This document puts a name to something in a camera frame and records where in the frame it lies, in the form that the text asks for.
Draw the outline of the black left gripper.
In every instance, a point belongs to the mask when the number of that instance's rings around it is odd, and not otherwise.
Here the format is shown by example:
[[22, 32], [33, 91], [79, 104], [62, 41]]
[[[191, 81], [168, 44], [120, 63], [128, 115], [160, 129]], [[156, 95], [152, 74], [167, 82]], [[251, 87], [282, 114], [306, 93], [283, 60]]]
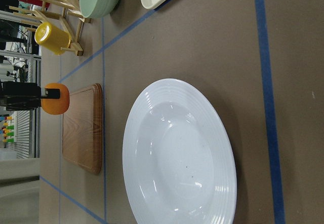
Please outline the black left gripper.
[[37, 83], [1, 82], [1, 106], [7, 111], [34, 110], [41, 99], [60, 99], [60, 89], [40, 88]]

